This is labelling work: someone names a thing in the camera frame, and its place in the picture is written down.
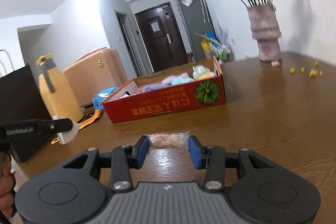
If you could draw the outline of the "person left hand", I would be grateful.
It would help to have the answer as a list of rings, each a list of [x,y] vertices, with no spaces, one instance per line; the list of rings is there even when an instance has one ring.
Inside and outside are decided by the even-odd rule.
[[[13,204],[14,204],[14,194],[12,192],[15,187],[15,178],[11,174],[11,158],[6,155],[6,159],[2,165],[2,177],[1,177],[1,212],[6,218],[13,216]]]

